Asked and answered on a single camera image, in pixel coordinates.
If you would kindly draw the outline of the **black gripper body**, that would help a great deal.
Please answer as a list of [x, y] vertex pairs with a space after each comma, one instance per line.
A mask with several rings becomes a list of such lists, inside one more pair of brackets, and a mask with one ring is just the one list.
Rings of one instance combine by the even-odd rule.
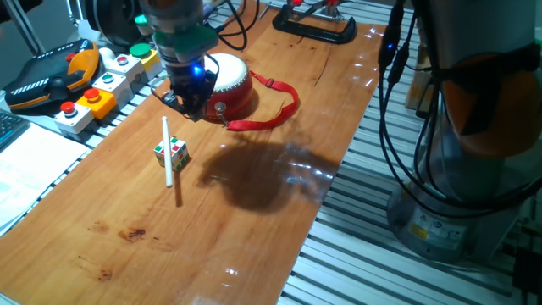
[[168, 60], [165, 68], [170, 80], [165, 93], [168, 106], [206, 106], [218, 79], [218, 61], [209, 53], [186, 63]]

